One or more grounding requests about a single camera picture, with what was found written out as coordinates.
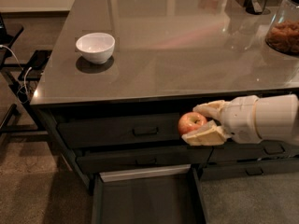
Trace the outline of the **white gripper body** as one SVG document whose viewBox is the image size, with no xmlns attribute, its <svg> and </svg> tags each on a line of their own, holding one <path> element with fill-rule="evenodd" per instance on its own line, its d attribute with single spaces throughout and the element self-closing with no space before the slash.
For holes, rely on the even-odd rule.
<svg viewBox="0 0 299 224">
<path fill-rule="evenodd" d="M 259 144 L 262 139 L 255 127 L 255 95 L 237 97 L 221 110 L 221 126 L 238 144 Z"/>
</svg>

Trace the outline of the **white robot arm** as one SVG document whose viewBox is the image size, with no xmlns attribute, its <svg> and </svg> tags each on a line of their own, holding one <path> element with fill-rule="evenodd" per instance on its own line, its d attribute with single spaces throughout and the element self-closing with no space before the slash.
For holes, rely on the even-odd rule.
<svg viewBox="0 0 299 224">
<path fill-rule="evenodd" d="M 299 145 L 299 100 L 295 94 L 259 98 L 256 95 L 197 105 L 191 121 L 210 118 L 199 127 L 186 126 L 182 139 L 191 146 L 223 145 L 228 139 L 238 144 L 280 141 Z"/>
</svg>

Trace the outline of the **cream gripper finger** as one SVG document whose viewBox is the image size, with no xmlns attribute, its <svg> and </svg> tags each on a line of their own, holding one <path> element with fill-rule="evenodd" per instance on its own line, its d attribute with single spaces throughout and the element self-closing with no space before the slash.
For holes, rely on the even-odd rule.
<svg viewBox="0 0 299 224">
<path fill-rule="evenodd" d="M 222 112 L 229 102 L 224 100 L 213 101 L 195 106 L 192 111 L 201 114 L 206 118 L 222 121 Z"/>
<path fill-rule="evenodd" d="M 223 145 L 228 138 L 229 135 L 214 120 L 209 121 L 195 131 L 182 135 L 182 139 L 190 146 Z"/>
</svg>

